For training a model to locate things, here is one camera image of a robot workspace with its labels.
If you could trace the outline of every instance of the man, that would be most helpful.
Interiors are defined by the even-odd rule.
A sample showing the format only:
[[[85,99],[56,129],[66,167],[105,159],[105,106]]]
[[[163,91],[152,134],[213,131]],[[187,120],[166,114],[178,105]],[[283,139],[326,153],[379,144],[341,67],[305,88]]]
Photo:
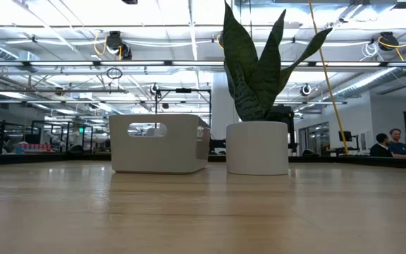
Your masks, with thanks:
[[[389,142],[388,149],[395,158],[406,158],[406,144],[399,142],[401,133],[402,131],[398,128],[394,128],[389,132],[391,141]]]
[[[388,136],[385,133],[380,133],[375,137],[375,139],[377,139],[378,143],[371,148],[371,156],[392,158],[393,155],[388,150]]]

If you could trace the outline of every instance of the blue shirt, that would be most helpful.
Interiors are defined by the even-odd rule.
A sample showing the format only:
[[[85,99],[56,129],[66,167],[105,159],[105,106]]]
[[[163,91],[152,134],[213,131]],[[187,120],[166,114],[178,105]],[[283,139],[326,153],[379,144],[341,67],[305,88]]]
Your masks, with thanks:
[[[397,155],[406,155],[406,144],[404,143],[393,143],[388,144],[388,149],[390,152]]]

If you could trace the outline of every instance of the snake plant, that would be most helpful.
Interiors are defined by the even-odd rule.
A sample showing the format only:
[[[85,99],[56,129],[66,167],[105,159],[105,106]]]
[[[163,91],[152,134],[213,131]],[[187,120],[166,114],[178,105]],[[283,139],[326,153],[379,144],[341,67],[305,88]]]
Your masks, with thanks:
[[[267,120],[275,98],[286,86],[295,67],[317,52],[331,32],[331,29],[319,32],[293,64],[281,69],[278,46],[283,38],[285,14],[286,10],[273,25],[258,60],[252,38],[235,19],[233,11],[225,2],[222,34],[224,67],[228,88],[242,121]]]

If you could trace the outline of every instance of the dark shirt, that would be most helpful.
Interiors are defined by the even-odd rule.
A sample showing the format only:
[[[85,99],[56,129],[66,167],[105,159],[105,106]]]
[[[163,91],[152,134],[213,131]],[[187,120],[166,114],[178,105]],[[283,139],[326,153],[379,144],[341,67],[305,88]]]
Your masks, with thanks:
[[[406,144],[389,142],[388,149],[390,152],[397,155],[406,155]]]
[[[391,154],[388,149],[382,147],[379,144],[375,144],[373,147],[371,147],[371,156],[372,157],[392,157],[393,154]]]

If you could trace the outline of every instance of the green leaf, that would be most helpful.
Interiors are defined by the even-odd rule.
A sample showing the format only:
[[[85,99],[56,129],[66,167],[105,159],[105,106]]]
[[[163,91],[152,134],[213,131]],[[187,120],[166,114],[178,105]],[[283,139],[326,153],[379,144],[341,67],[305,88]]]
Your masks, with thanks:
[[[276,96],[281,92],[278,85],[281,70],[281,57],[278,46],[280,46],[280,41],[283,38],[285,14],[286,11],[281,14],[273,25],[257,69],[249,83],[249,87],[257,96],[261,108],[266,114],[269,113]]]
[[[233,63],[235,72],[234,82],[234,103],[236,111],[242,121],[258,121],[264,119],[264,112],[259,104],[257,96],[245,82],[244,73],[238,63]]]
[[[234,83],[233,77],[231,75],[230,69],[228,68],[228,65],[226,64],[226,61],[223,62],[223,68],[225,69],[226,79],[228,80],[228,90],[230,91],[231,97],[234,99],[235,83]]]
[[[286,83],[288,83],[290,74],[294,71],[295,67],[297,67],[297,65],[299,65],[308,57],[310,57],[312,54],[316,53],[322,47],[322,44],[325,42],[325,39],[327,38],[327,35],[331,32],[331,30],[332,29],[330,28],[318,32],[317,35],[313,37],[311,42],[309,42],[307,48],[302,53],[302,55],[297,59],[297,61],[295,61],[295,63],[293,63],[291,66],[281,70],[279,84],[280,90],[282,90],[286,86]]]
[[[252,38],[233,15],[230,6],[225,2],[225,20],[223,22],[223,52],[231,73],[235,72],[232,63],[239,63],[247,84],[252,79],[258,63],[257,50]]]

